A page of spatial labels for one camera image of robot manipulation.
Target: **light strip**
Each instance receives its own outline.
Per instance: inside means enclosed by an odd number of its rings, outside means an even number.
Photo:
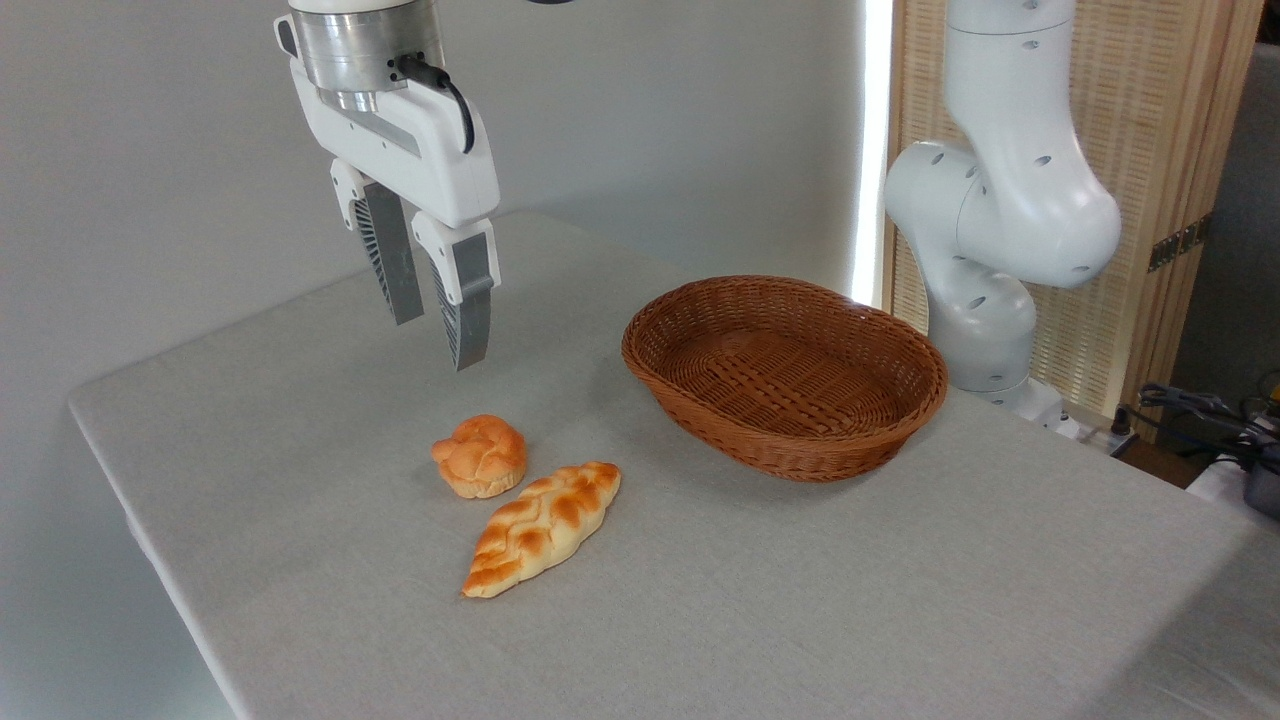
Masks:
[[[863,137],[859,146],[858,199],[852,218],[854,270],[849,296],[883,306],[884,172],[888,160],[890,65],[893,53],[893,3],[863,0]]]

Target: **metal hinge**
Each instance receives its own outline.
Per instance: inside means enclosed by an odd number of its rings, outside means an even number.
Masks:
[[[1155,273],[1160,268],[1172,263],[1179,255],[1190,252],[1193,247],[1204,242],[1208,237],[1208,228],[1212,220],[1213,213],[1208,213],[1190,225],[1153,245],[1151,247],[1151,261],[1147,263],[1147,272]]]

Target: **elongated braided bread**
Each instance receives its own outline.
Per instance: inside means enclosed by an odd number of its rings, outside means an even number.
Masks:
[[[568,560],[604,521],[621,480],[616,465],[586,462],[530,483],[489,519],[462,594],[494,597]]]

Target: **fake bread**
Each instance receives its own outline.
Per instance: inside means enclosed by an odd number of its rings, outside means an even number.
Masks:
[[[499,507],[476,543],[466,597],[494,597],[558,565],[604,521],[622,473],[608,462],[561,468]]]
[[[493,497],[525,479],[525,436],[495,415],[465,420],[431,446],[440,477],[462,497]]]

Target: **basket rim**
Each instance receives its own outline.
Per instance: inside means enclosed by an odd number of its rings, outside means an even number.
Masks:
[[[644,329],[646,324],[645,320],[648,320],[652,316],[655,316],[657,311],[660,310],[662,306],[668,305],[675,300],[677,300],[680,296],[692,292],[694,290],[698,290],[700,287],[728,284],[731,282],[744,282],[744,281],[756,282],[762,284],[796,287],[809,292],[817,292],[819,295],[827,296],[828,300],[837,300],[841,304],[849,306],[850,309],[856,309],[858,311],[865,311],[869,315],[876,316],[878,320],[888,322],[888,324],[892,325],[899,332],[906,332],[910,333],[911,336],[915,336],[918,340],[923,341],[924,348],[927,350],[925,354],[925,356],[928,357],[927,364],[929,365],[929,369],[933,370],[932,374],[937,379],[937,383],[933,387],[933,392],[925,400],[925,402],[922,402],[920,405],[914,407],[910,413],[896,420],[893,424],[883,428],[874,428],[874,429],[860,430],[856,433],[836,434],[828,437],[795,436],[787,433],[763,430],[760,428],[748,425],[742,423],[740,419],[728,415],[721,411],[719,409],[714,407],[713,405],[703,401],[700,397],[686,391],[678,384],[669,382],[666,377],[659,374],[653,366],[650,366],[648,363],[645,363],[639,357],[639,355],[635,351],[636,338],[639,333]],[[680,287],[672,288],[662,293],[660,296],[645,304],[645,306],[641,307],[631,319],[631,322],[627,324],[626,329],[622,333],[622,359],[631,369],[632,374],[635,374],[643,383],[645,383],[645,386],[649,386],[650,392],[653,392],[653,386],[658,384],[664,389],[664,392],[675,393],[684,402],[696,405],[699,409],[713,414],[717,419],[728,423],[730,425],[736,428],[737,432],[745,433],[746,436],[751,437],[755,441],[765,441],[765,442],[785,441],[787,443],[795,443],[799,446],[812,446],[814,448],[828,448],[828,450],[837,447],[863,448],[868,446],[881,446],[891,442],[905,441],[908,437],[910,437],[922,427],[924,427],[942,406],[947,396],[948,380],[950,380],[946,361],[942,359],[942,354],[938,351],[937,347],[934,347],[932,342],[929,342],[928,337],[925,337],[923,333],[913,328],[906,320],[902,320],[901,318],[897,318],[891,313],[886,313],[884,310],[881,310],[878,307],[872,307],[869,305],[863,305],[861,302],[856,302],[855,300],[845,295],[841,295],[831,288],[810,283],[806,281],[801,281],[799,278],[790,278],[782,275],[754,275],[754,274],[716,275],[710,278],[691,281],[681,284]]]

